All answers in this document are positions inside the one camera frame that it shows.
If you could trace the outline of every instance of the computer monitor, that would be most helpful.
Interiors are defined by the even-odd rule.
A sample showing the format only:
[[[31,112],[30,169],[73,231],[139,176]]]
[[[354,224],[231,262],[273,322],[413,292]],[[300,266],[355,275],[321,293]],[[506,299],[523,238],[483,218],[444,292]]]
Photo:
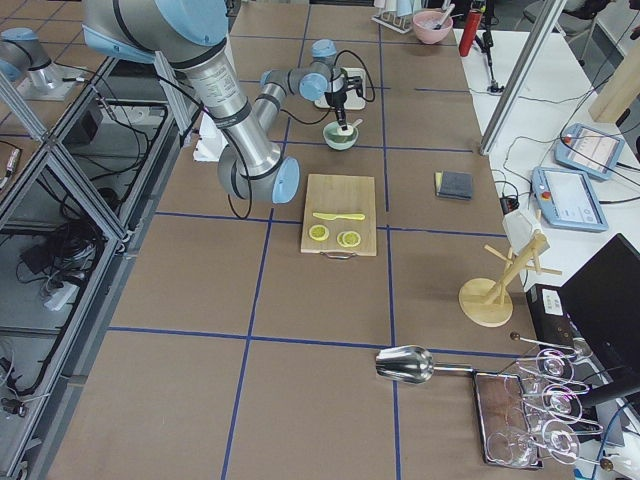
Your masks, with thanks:
[[[640,402],[640,254],[617,234],[560,289],[571,321],[613,382],[581,398],[593,406],[618,397]]]

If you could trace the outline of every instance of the table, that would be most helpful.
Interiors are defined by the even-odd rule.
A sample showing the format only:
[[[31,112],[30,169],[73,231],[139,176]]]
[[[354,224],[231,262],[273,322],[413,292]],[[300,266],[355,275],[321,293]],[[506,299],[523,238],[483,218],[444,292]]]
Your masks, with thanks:
[[[307,64],[310,40],[333,38],[369,65],[378,100],[345,152],[280,115],[269,136],[304,181],[247,221],[230,215],[215,165],[183,150],[48,478],[514,478],[482,462],[470,379],[410,387],[375,372],[381,348],[404,344],[501,369],[527,349],[509,332],[534,334],[521,289],[504,327],[458,305],[465,281],[502,271],[484,244],[507,242],[455,39],[421,45],[375,11],[243,4],[231,42],[251,98],[263,71]],[[300,98],[286,107],[320,116]],[[435,197],[443,169],[473,174],[473,200]],[[375,178],[376,257],[299,253],[309,173]]]
[[[528,33],[526,32],[492,32],[495,48],[492,49],[494,59],[494,71],[498,82],[504,85],[516,60],[526,42]],[[455,31],[459,40],[462,31]],[[489,74],[484,56],[479,49],[474,46],[468,57],[462,59],[465,75],[469,82],[469,88],[473,95],[474,109],[484,132],[489,119],[498,103],[498,97],[486,94],[489,85]],[[566,41],[560,34],[553,33],[547,39],[547,43],[536,60],[522,97],[547,99],[559,101],[581,97],[582,94],[591,90],[591,83],[579,66],[576,58],[571,52]],[[490,152],[489,159],[491,168],[494,170],[496,181],[508,180],[514,183],[521,193],[528,190],[528,184],[513,173],[504,169],[504,162],[507,158],[507,151],[518,136],[527,136],[537,140],[550,140],[557,138],[563,126],[569,122],[576,122],[592,125],[600,130],[611,134],[619,134],[620,131],[612,124],[596,124],[591,120],[588,113],[589,106],[593,103],[596,94],[591,95],[584,105],[575,113],[580,98],[561,104],[542,103],[520,98],[505,128],[500,133],[495,148]],[[531,170],[538,165],[556,165],[553,160],[553,152],[549,152],[551,143],[537,143],[529,140],[519,140],[513,145],[507,166],[510,170],[516,171],[524,177],[530,178]],[[628,165],[638,166],[638,161],[631,149],[626,146],[620,157],[620,162]],[[618,167],[616,170],[624,172],[625,175],[635,181],[640,181],[640,174],[630,172]],[[592,181],[596,194],[600,200],[614,200],[638,195],[640,187],[621,179],[614,175],[606,182]],[[496,184],[498,192],[502,191],[502,184]],[[537,208],[535,199],[531,202],[524,201],[526,197],[521,197],[521,204],[534,212]],[[541,255],[541,264],[548,268],[562,270],[562,275],[536,274],[529,272],[522,275],[526,281],[525,289],[530,288],[535,283],[550,285],[562,285],[569,279],[584,263],[591,258],[609,239],[616,233],[621,232],[637,248],[640,249],[640,228],[638,226],[638,216],[640,215],[640,203],[632,202],[620,205],[603,205],[604,214],[609,222],[609,230],[602,233],[576,232],[550,227],[543,220],[545,235],[549,240],[551,248]],[[637,455],[637,439],[631,434],[625,434],[627,447],[622,450],[622,455],[632,458],[634,462],[640,462]],[[597,444],[588,442],[585,445],[585,455],[595,457],[597,454]],[[582,466],[583,472],[590,475],[590,466]],[[615,478],[613,473],[605,474],[600,472],[598,478]]]

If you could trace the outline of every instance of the blue joint cap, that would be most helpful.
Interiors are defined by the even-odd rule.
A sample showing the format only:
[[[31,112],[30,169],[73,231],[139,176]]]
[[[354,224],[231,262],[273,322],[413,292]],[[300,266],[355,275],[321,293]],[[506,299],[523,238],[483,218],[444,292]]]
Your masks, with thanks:
[[[320,99],[329,88],[329,81],[319,73],[307,73],[300,80],[300,95],[311,102]]]
[[[313,42],[313,45],[311,46],[311,55],[313,58],[327,58],[335,55],[336,53],[335,43],[333,43],[333,40],[329,40],[328,38],[323,38],[322,40]]]
[[[154,0],[162,18],[182,37],[203,47],[217,45],[229,31],[221,0]]]
[[[300,166],[293,157],[286,157],[276,174],[273,184],[271,201],[273,203],[288,203],[295,197],[300,183]]]
[[[104,55],[137,63],[153,63],[156,59],[153,52],[145,52],[114,38],[107,37],[86,25],[82,25],[82,29],[84,30],[85,43]]]
[[[260,86],[264,87],[265,84],[267,83],[267,78],[269,78],[269,75],[271,75],[271,72],[273,72],[273,70],[267,70],[266,72],[264,72],[262,74],[262,76],[260,77]]]
[[[5,30],[2,32],[2,38],[4,40],[11,40],[13,42],[18,42],[20,40],[37,40],[38,35],[27,27],[18,27],[18,28],[10,28],[9,30]]]
[[[15,82],[20,78],[21,72],[11,63],[2,60],[0,58],[0,72],[4,73],[5,77],[9,79],[10,82]]]

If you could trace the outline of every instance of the lemon slice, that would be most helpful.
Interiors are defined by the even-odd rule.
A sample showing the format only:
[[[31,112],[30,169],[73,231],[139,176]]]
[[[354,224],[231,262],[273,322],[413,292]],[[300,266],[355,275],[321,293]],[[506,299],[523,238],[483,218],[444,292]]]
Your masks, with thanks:
[[[346,232],[340,232],[338,234],[338,245],[344,248],[354,248],[360,245],[362,237],[358,232],[349,230]]]
[[[321,224],[313,225],[309,229],[309,236],[316,242],[324,242],[329,238],[329,229]]]

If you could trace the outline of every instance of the pink bowl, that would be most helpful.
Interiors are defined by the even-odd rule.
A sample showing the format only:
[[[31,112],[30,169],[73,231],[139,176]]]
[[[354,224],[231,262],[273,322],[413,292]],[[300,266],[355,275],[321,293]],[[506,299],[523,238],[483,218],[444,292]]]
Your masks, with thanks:
[[[453,27],[453,19],[447,18],[440,30],[433,30],[431,28],[425,28],[423,25],[427,22],[436,22],[442,17],[442,12],[439,10],[423,10],[416,13],[413,16],[413,31],[422,43],[431,45],[438,43],[448,35]]]

